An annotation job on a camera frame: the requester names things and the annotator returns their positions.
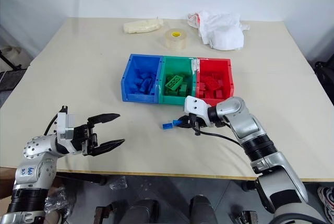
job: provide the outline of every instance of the plastic bin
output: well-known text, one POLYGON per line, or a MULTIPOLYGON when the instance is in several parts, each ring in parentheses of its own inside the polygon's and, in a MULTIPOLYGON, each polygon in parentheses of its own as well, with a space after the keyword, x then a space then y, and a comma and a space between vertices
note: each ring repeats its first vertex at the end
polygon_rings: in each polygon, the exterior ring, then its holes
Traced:
POLYGON ((196 70, 193 71, 192 68, 194 61, 196 58, 164 56, 159 79, 159 103, 184 105, 188 95, 195 96, 196 70), (182 82, 176 90, 166 87, 173 78, 178 82, 179 77, 182 77, 182 82))
POLYGON ((162 59, 159 55, 130 55, 121 81, 123 101, 158 103, 162 59))
POLYGON ((231 61, 221 58, 198 58, 196 97, 211 106, 233 96, 231 61))

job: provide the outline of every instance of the blue lego brick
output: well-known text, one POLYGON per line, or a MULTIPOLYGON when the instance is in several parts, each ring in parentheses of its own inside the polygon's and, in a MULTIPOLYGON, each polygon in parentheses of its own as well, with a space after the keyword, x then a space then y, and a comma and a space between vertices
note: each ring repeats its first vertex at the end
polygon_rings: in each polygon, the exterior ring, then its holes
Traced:
POLYGON ((130 55, 121 81, 123 101, 159 103, 162 59, 159 55, 130 55))
POLYGON ((181 125, 182 121, 178 121, 178 120, 173 120, 173 126, 178 126, 181 125))
POLYGON ((172 128, 173 128, 173 123, 162 124, 162 129, 163 130, 172 129, 172 128))

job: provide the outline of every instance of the white table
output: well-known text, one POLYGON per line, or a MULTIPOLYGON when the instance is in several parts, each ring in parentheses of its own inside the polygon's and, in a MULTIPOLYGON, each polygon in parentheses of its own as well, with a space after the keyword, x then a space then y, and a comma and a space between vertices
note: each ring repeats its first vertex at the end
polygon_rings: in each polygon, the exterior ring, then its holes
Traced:
MULTIPOLYGON (((182 116, 182 107, 122 102, 121 76, 129 55, 139 53, 230 58, 234 95, 245 100, 297 174, 304 181, 334 181, 334 107, 282 22, 247 22, 245 47, 221 52, 202 45, 185 20, 125 34, 122 25, 129 21, 69 18, 63 24, 0 109, 0 166, 19 165, 25 143, 68 105, 77 125, 119 113, 94 130, 99 144, 126 142, 97 157, 62 158, 59 171, 254 178, 237 145, 189 129, 163 131, 161 124, 182 116), (174 27, 188 33, 187 48, 178 52, 164 46, 164 32, 174 27)), ((233 137, 228 128, 208 131, 233 137)))

